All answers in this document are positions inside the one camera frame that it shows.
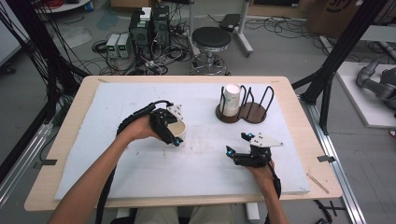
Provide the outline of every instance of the white cup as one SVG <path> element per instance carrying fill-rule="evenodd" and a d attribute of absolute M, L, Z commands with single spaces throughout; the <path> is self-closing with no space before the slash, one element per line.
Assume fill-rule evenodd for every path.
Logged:
<path fill-rule="evenodd" d="M 241 88 L 236 84 L 228 84 L 225 87 L 224 90 L 225 105 L 222 97 L 220 101 L 220 112 L 224 116 L 232 117 L 238 113 L 240 93 L 241 93 Z"/>
<path fill-rule="evenodd" d="M 186 124 L 180 119 L 175 123 L 168 124 L 168 129 L 174 137 L 179 137 L 183 141 L 186 139 Z"/>

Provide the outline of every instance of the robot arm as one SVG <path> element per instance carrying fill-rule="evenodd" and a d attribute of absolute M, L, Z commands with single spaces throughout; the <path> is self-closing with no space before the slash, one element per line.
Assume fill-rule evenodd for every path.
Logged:
<path fill-rule="evenodd" d="M 235 163 L 235 165 L 249 166 L 253 168 L 268 166 L 274 178 L 273 181 L 276 195 L 279 198 L 282 191 L 282 185 L 280 183 L 280 179 L 275 173 L 274 167 L 271 165 L 270 147 L 281 146 L 283 144 L 277 142 L 275 139 L 262 135 L 261 133 L 256 136 L 251 133 L 241 133 L 241 136 L 250 143 L 250 153 L 236 153 L 235 150 L 226 146 L 226 155 L 233 159 L 233 163 Z"/>
<path fill-rule="evenodd" d="M 379 62 L 379 59 L 375 59 L 372 60 L 367 66 L 363 67 L 358 73 L 356 84 L 359 87 L 372 91 L 379 99 L 387 101 L 395 96 L 395 88 L 390 86 L 388 83 L 383 83 L 382 81 L 378 83 L 371 80 L 371 76 L 375 73 L 375 69 L 379 65 Z M 395 70 L 386 70 L 383 72 L 382 76 L 394 77 L 390 73 L 395 73 Z"/>

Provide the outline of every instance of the wire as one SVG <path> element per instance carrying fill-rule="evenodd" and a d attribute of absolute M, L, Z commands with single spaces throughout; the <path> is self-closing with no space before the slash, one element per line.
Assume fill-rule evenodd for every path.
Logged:
<path fill-rule="evenodd" d="M 284 38 L 310 38 L 315 48 L 320 49 L 324 55 L 329 55 L 329 51 L 327 50 L 326 46 L 323 45 L 320 38 L 317 35 L 312 35 L 307 32 L 304 21 L 292 20 L 286 17 L 270 17 L 264 20 L 248 20 L 246 21 L 245 25 L 247 29 L 259 30 L 262 28 Z M 338 41 L 336 38 L 327 37 L 327 39 L 332 45 L 332 48 Z M 369 53 L 375 53 L 375 56 L 359 57 L 358 55 L 351 52 L 346 57 L 346 60 L 360 63 L 370 62 L 373 58 L 378 57 L 381 58 L 382 62 L 396 63 L 391 57 L 389 57 L 387 52 L 378 46 L 377 42 L 364 41 L 364 46 L 371 50 Z"/>
<path fill-rule="evenodd" d="M 45 159 L 42 157 L 43 156 L 43 151 L 44 151 L 44 149 L 52 142 L 52 140 L 53 139 L 55 139 L 55 137 L 56 137 L 56 135 L 58 135 L 58 133 L 56 133 L 55 135 L 53 135 L 52 137 L 51 137 L 51 139 L 47 142 L 47 144 L 46 145 L 44 145 L 42 148 L 40 148 L 40 154 L 39 154 L 39 159 L 40 159 L 40 161 L 41 162 L 43 162 Z"/>
<path fill-rule="evenodd" d="M 107 53 L 106 40 L 99 40 L 92 44 L 92 51 L 95 53 Z"/>
<path fill-rule="evenodd" d="M 323 211 L 327 218 L 327 223 L 332 224 L 332 215 L 330 215 L 329 211 L 324 208 L 323 203 L 321 203 L 319 200 L 314 200 L 314 202 L 318 205 L 319 209 Z"/>
<path fill-rule="evenodd" d="M 204 21 L 204 22 L 202 22 L 200 27 L 203 27 L 203 26 L 204 26 L 204 24 L 205 24 L 205 23 L 207 23 L 207 22 L 209 22 L 209 21 L 217 22 L 217 21 L 214 21 L 214 20 L 207 20 L 207 21 Z"/>
<path fill-rule="evenodd" d="M 85 19 L 85 17 L 83 16 L 83 17 L 81 17 L 81 19 L 76 20 L 76 21 L 59 22 L 59 23 L 60 23 L 60 24 L 63 24 L 63 25 L 69 25 L 69 24 L 72 24 L 72 23 L 76 23 L 76 22 L 79 22 L 79 21 L 83 21 L 84 19 Z"/>
<path fill-rule="evenodd" d="M 159 65 L 156 64 L 156 63 L 149 62 L 147 59 L 145 59 L 145 58 L 142 57 L 142 56 L 140 56 L 140 58 L 143 59 L 143 61 L 145 61 L 146 63 L 148 63 L 148 68 L 149 68 L 149 70 L 153 71 L 152 68 L 150 67 L 150 65 L 154 65 L 154 66 L 156 66 L 157 68 L 159 68 L 159 70 L 153 71 L 153 72 L 154 72 L 154 75 L 157 75 L 158 71 L 159 71 L 159 73 L 160 73 L 159 76 L 161 76 L 161 75 L 163 74 L 163 68 L 162 68 L 161 66 L 159 66 Z"/>
<path fill-rule="evenodd" d="M 154 49 L 153 49 L 154 43 L 157 42 L 158 34 L 159 34 L 159 33 L 157 33 L 157 35 L 155 35 L 154 39 L 152 39 L 152 41 L 151 41 L 151 54 L 154 56 L 154 58 L 157 58 L 157 57 L 160 57 L 160 56 L 161 56 L 161 49 L 160 49 L 160 55 L 158 55 L 158 56 L 155 55 Z"/>
<path fill-rule="evenodd" d="M 210 15 L 207 15 L 210 19 L 212 19 L 213 21 L 217 22 L 218 24 L 220 24 L 219 21 L 216 21 L 213 17 L 211 17 Z"/>

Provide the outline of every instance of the wooden base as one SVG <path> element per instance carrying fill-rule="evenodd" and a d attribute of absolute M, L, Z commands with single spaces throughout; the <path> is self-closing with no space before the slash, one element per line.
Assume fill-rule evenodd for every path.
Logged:
<path fill-rule="evenodd" d="M 244 119 L 246 122 L 257 124 L 265 120 L 267 111 L 257 103 L 246 103 L 239 107 L 238 114 L 227 117 L 220 112 L 220 105 L 218 105 L 216 107 L 216 117 L 224 123 L 236 123 L 238 120 Z"/>

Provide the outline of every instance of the human hand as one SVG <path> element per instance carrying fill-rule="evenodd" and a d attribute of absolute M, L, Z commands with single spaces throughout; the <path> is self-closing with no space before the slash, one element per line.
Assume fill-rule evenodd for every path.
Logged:
<path fill-rule="evenodd" d="M 273 168 L 275 168 L 275 163 L 274 161 L 270 161 L 270 164 Z M 245 166 L 254 176 L 254 179 L 256 180 L 257 183 L 259 184 L 267 184 L 271 183 L 273 184 L 274 177 L 273 174 L 268 167 L 268 165 L 264 167 L 259 167 L 259 168 L 253 168 L 249 166 Z"/>
<path fill-rule="evenodd" d="M 130 123 L 120 134 L 120 137 L 125 138 L 128 143 L 138 140 L 145 139 L 148 137 L 161 138 L 151 129 L 149 125 L 149 115 L 146 115 L 140 119 Z"/>

